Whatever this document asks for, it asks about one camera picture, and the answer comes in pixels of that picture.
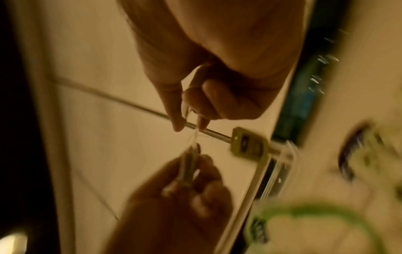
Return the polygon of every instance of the hand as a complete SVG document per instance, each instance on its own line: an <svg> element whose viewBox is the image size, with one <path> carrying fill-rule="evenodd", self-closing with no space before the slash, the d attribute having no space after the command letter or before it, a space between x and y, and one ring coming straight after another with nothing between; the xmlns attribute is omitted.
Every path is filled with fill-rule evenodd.
<svg viewBox="0 0 402 254"><path fill-rule="evenodd" d="M104 254L212 254L232 213L229 190L210 157L198 157L192 187L175 181L180 158L131 195Z"/></svg>
<svg viewBox="0 0 402 254"><path fill-rule="evenodd" d="M182 99L201 129L215 119L258 118L301 48L303 0L119 2L175 131L186 123ZM198 66L183 93L182 79Z"/></svg>

